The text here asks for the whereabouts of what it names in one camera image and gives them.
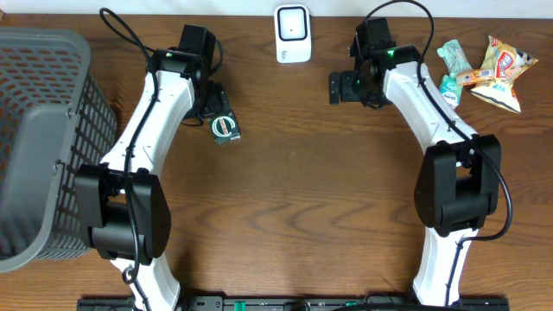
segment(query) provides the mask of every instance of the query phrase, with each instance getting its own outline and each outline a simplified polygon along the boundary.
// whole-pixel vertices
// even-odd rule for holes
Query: white plug-in device
[[[275,10],[276,59],[281,63],[311,58],[311,21],[305,5],[286,4]]]

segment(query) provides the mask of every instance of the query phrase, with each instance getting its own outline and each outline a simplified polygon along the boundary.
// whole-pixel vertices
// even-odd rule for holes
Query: green candy package
[[[440,93],[446,99],[446,102],[455,109],[461,102],[461,92],[463,86],[457,85],[455,76],[444,75],[440,84]]]
[[[448,67],[449,75],[442,78],[440,93],[446,99],[451,108],[455,109],[461,102],[461,91],[463,86],[457,85],[455,76],[473,70],[467,61],[465,53],[459,42],[455,39],[446,42],[443,47],[438,48],[438,55],[443,58]]]

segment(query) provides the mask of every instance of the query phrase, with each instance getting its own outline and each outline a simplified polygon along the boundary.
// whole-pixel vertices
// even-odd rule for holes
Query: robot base
[[[506,298],[461,298],[459,310],[470,311],[509,311]],[[392,305],[412,305],[415,310],[437,310],[437,307],[418,305],[416,301],[397,294],[368,295],[364,298],[223,298],[220,296],[190,296],[175,311],[331,311],[348,306],[367,305],[366,310],[378,307],[394,310]],[[77,311],[132,311],[134,298],[122,299],[81,299]]]

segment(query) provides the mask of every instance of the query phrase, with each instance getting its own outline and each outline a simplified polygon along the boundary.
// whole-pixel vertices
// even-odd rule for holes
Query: white wall
[[[385,0],[0,0],[6,13],[94,14],[105,6],[118,14],[270,16],[281,3],[303,3],[312,16],[364,16]],[[551,18],[551,0],[420,0],[433,16]],[[417,7],[393,4],[380,16],[423,16]]]

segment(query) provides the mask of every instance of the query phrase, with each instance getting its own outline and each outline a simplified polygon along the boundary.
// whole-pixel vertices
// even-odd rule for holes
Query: white device
[[[425,79],[432,98],[442,108],[459,130],[471,137],[476,131],[465,124],[453,111],[438,89],[432,83],[426,65],[421,66],[421,75]],[[399,109],[407,124],[415,133],[423,152],[430,146],[444,141],[446,143],[463,142],[464,139],[451,130],[435,107],[430,103],[423,89],[418,85],[416,61],[396,65],[387,70],[384,87],[385,96]],[[470,228],[451,232],[446,238],[440,237],[435,229],[425,228],[423,258],[418,274],[413,282],[416,297],[423,305],[444,306],[446,284],[454,261],[457,243],[463,237],[474,237],[478,230]],[[459,281],[470,242],[463,244],[463,250],[454,272],[454,279],[449,291],[449,303],[459,300]]]
[[[276,59],[281,63],[311,58],[311,21],[305,5],[286,4],[275,10]]]

